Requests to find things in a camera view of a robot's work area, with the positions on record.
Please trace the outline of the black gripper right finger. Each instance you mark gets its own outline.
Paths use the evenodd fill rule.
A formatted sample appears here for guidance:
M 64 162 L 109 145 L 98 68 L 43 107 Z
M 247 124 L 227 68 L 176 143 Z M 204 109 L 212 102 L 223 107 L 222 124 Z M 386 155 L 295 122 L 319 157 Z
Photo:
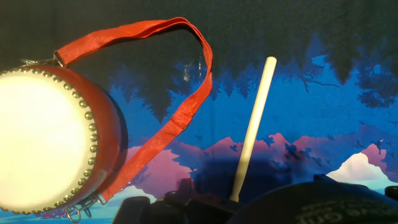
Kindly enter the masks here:
M 314 182 L 319 182 L 320 184 L 322 183 L 322 186 L 325 187 L 336 187 L 336 188 L 360 188 L 360 189 L 367 189 L 368 187 L 365 185 L 361 184 L 350 184 L 350 183 L 345 183 L 345 182 L 338 182 L 335 179 L 332 179 L 331 177 L 327 176 L 326 174 L 315 174 L 313 176 L 313 181 Z

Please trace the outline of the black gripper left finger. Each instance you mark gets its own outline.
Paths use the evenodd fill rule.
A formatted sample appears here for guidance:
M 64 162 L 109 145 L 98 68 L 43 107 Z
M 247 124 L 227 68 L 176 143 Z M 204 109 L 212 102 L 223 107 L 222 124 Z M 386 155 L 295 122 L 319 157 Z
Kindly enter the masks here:
M 241 209 L 239 202 L 200 194 L 192 179 L 151 203 L 144 196 L 123 200 L 112 224 L 225 224 Z

